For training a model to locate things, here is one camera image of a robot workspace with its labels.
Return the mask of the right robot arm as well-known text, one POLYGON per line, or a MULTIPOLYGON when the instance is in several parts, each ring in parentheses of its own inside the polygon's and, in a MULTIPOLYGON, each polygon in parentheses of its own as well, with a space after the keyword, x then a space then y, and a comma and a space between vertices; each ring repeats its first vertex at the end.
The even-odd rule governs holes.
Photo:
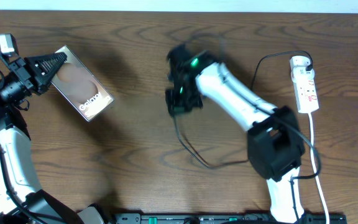
POLYGON ((305 211, 296 177, 305 148, 294 112, 257 96, 207 51, 193 54, 181 44, 169 51, 167 61, 173 83, 165 91, 170 116, 202 108, 202 96, 219 105, 247 134, 247 157, 267 182, 271 216, 299 223, 305 211))

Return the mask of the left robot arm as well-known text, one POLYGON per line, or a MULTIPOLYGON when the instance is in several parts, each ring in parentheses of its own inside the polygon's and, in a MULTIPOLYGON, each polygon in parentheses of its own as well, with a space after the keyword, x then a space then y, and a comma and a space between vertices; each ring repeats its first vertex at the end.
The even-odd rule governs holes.
POLYGON ((16 53, 0 49, 0 59, 9 69, 0 79, 0 223, 83 223, 77 212, 42 190, 21 115, 21 104, 48 90, 67 55, 11 60, 16 53))

